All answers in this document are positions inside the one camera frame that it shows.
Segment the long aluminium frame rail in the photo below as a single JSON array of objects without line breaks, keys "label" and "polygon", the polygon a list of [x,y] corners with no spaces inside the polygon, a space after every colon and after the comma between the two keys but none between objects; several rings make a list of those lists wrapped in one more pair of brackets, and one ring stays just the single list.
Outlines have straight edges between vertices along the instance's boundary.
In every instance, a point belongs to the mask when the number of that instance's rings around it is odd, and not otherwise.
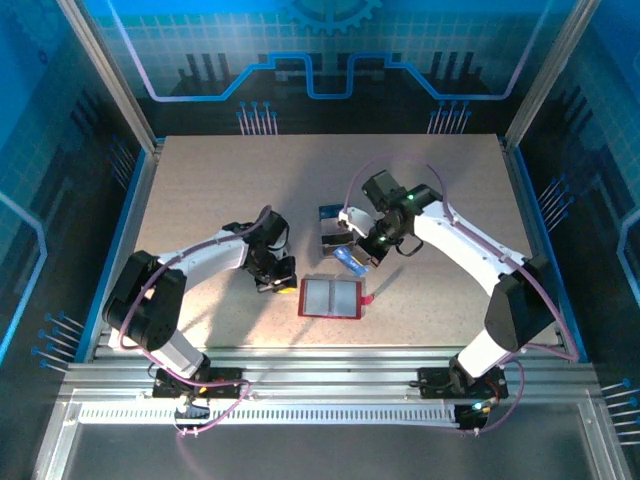
[{"label": "long aluminium frame rail", "polygon": [[[238,367],[252,384],[259,403],[415,403],[410,381],[421,367],[444,368],[456,353],[447,347],[288,346],[211,348],[218,367]],[[541,351],[505,368],[509,393],[528,404],[573,404],[601,397],[594,368],[568,363]],[[148,361],[131,352],[101,347],[90,363],[72,364],[59,395],[80,401],[125,401],[150,393]]]}]

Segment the aluminium side rail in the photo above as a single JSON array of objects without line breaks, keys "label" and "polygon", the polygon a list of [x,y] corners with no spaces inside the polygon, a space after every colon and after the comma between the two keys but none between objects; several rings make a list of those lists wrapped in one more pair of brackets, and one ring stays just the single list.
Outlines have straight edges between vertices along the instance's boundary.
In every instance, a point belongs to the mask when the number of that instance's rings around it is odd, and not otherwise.
[{"label": "aluminium side rail", "polygon": [[534,191],[529,173],[527,171],[520,149],[514,150],[506,148],[506,140],[499,138],[504,162],[513,187],[514,195],[523,221],[527,240],[533,254],[544,254],[551,264],[551,291],[553,298],[557,301],[558,309],[564,317],[568,337],[574,341],[574,348],[569,346],[567,335],[561,327],[560,332],[565,349],[568,352],[575,352],[577,359],[584,359],[584,346],[580,335],[579,327],[568,297],[563,276],[551,245],[551,240],[547,227],[545,226],[542,212],[538,204],[537,195]]},{"label": "aluminium side rail", "polygon": [[158,139],[155,151],[152,154],[142,151],[136,161],[134,173],[89,308],[84,331],[76,350],[75,363],[86,363],[93,359],[103,329],[102,309],[127,258],[134,252],[164,143],[164,138]]}]

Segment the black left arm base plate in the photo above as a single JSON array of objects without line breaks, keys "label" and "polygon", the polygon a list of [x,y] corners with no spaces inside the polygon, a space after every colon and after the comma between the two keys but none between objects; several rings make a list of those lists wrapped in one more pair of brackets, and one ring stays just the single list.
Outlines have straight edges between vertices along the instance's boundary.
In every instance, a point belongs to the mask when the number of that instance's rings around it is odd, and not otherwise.
[{"label": "black left arm base plate", "polygon": [[[244,370],[241,368],[212,367],[199,382],[229,382],[242,380]],[[236,384],[211,387],[194,387],[187,385],[182,380],[177,380],[165,370],[159,369],[153,386],[154,398],[179,398],[181,395],[189,395],[196,399],[237,399],[241,393],[241,386]]]}]

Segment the red leather card holder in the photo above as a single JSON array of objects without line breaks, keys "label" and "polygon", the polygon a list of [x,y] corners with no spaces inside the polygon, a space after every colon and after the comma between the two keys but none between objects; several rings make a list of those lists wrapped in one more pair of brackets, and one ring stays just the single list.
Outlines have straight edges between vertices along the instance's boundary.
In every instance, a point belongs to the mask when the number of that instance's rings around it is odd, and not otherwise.
[{"label": "red leather card holder", "polygon": [[357,277],[307,277],[301,281],[298,315],[308,318],[359,320],[376,296],[366,295]]}]

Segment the black electronics board with LED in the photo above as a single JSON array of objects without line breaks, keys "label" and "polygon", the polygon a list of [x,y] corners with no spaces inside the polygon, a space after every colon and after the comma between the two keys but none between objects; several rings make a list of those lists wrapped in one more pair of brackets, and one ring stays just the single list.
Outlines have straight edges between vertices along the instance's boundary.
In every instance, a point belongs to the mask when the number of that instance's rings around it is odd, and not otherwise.
[{"label": "black electronics board with LED", "polygon": [[475,400],[471,404],[454,407],[455,422],[462,432],[473,434],[480,431],[488,422],[491,411],[500,404],[496,397],[487,400]]}]

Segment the aluminium frame post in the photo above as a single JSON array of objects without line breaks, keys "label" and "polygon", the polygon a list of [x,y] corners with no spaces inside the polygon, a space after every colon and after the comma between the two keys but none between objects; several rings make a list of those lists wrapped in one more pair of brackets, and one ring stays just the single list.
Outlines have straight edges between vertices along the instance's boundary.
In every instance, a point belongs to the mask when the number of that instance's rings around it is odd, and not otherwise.
[{"label": "aluminium frame post", "polygon": [[507,129],[503,140],[506,153],[513,153],[521,143],[601,2],[602,0],[576,0]]},{"label": "aluminium frame post", "polygon": [[156,136],[81,0],[55,0],[141,148],[159,152]]}]

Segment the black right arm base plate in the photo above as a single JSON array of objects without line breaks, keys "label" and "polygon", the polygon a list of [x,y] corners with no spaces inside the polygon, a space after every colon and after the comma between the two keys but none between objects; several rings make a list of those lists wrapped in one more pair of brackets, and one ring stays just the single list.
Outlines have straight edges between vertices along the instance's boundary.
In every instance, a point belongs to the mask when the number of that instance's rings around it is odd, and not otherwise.
[{"label": "black right arm base plate", "polygon": [[505,399],[509,396],[504,372],[493,368],[474,379],[461,370],[424,367],[417,370],[417,388],[422,399]]}]

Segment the grey metal panel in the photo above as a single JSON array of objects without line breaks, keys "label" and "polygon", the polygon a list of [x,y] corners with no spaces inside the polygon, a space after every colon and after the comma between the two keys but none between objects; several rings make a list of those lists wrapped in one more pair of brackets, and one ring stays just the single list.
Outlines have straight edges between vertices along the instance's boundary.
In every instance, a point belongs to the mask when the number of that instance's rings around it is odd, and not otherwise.
[{"label": "grey metal panel", "polygon": [[525,412],[471,435],[412,426],[73,426],[33,480],[633,480],[592,421]]}]

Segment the clear acrylic card stand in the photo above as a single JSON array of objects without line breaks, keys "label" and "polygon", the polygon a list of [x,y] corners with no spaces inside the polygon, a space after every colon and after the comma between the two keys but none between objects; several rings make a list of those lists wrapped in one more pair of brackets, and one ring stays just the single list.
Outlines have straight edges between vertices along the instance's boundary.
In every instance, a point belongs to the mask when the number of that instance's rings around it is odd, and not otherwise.
[{"label": "clear acrylic card stand", "polygon": [[346,246],[351,248],[355,244],[354,234],[347,230],[337,219],[319,220],[320,251],[323,258],[329,258],[333,251]]}]

